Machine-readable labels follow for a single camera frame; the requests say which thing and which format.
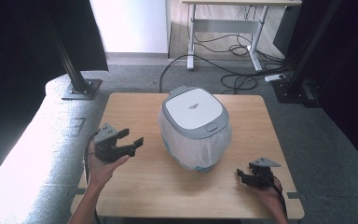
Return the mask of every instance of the desk leg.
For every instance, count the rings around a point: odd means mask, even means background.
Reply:
[[[190,43],[188,44],[187,70],[194,69],[194,21],[196,19],[196,5],[191,6],[190,16]]]
[[[267,12],[269,11],[269,6],[264,6],[263,13],[261,14],[261,18],[258,21],[257,31],[255,32],[255,38],[252,42],[252,46],[248,46],[249,55],[251,56],[252,63],[254,64],[256,71],[261,71],[261,65],[258,61],[257,55],[255,54],[255,49],[257,47],[258,39],[260,38],[261,31],[263,30],[264,22],[266,20]]]

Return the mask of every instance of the table top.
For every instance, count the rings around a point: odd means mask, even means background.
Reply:
[[[118,146],[144,137],[136,155],[113,173],[97,204],[106,217],[264,218],[268,210],[257,196],[241,184],[236,169],[250,174],[250,161],[267,157],[281,167],[271,170],[282,182],[289,218],[300,219],[304,211],[296,192],[269,112],[260,96],[215,95],[226,107],[232,126],[232,141],[215,167],[207,172],[182,168],[166,150],[158,127],[158,112],[166,93],[113,93],[103,113],[101,126],[118,131],[130,129]],[[82,178],[80,188],[85,188]],[[74,211],[81,199],[76,195]]]
[[[190,5],[300,6],[301,0],[181,0]]]

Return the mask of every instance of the gray floor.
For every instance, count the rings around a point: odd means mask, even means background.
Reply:
[[[70,82],[68,76],[48,83],[43,104],[0,167],[0,223],[65,223],[83,171],[83,147],[98,128],[109,95],[117,91],[158,92],[159,76],[170,61],[121,58],[109,62],[109,72],[83,73],[103,80],[92,101],[61,100]],[[189,72],[184,64],[170,67],[162,80],[163,92],[181,85],[212,93],[226,89],[219,79],[227,72],[203,63]],[[253,72],[250,63],[221,65]],[[305,210],[304,218],[291,222],[358,223],[358,152],[337,125],[321,108],[277,103],[272,87],[263,79],[255,89],[240,94],[261,95],[266,102]],[[108,218],[106,223],[146,220]]]

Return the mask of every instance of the power strip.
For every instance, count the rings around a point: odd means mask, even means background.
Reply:
[[[284,74],[277,74],[277,75],[264,77],[266,82],[275,81],[275,80],[284,80],[285,78],[286,78],[286,76]]]

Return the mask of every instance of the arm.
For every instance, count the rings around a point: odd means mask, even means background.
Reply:
[[[104,163],[95,157],[94,151],[95,145],[91,142],[89,144],[89,184],[83,198],[69,219],[68,223],[70,224],[92,223],[95,207],[103,187],[118,166],[130,158],[130,156],[123,156],[113,163]]]
[[[274,184],[278,189],[282,189],[281,184],[277,180],[274,180]],[[282,204],[279,199],[278,193],[273,188],[268,188],[268,189],[258,189],[254,187],[249,187],[249,188],[257,194],[261,202],[270,211],[275,223],[277,224],[288,223],[286,215],[283,212]]]

